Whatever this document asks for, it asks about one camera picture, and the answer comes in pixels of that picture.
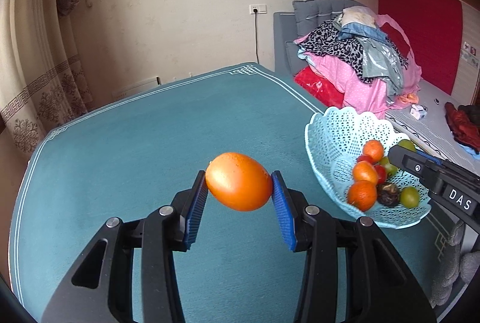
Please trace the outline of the grey gloved right hand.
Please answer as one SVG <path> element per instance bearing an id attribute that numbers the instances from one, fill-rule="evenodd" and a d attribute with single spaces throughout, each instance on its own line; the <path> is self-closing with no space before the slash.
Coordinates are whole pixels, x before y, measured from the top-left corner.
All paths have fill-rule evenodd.
<path id="1" fill-rule="evenodd" d="M 439 268 L 433 276 L 430 305 L 432 308 L 448 302 L 454 282 L 460 278 L 470 284 L 479 268 L 479 251 L 461 253 L 461 244 L 465 236 L 465 222 L 457 221 L 443 250 Z"/>

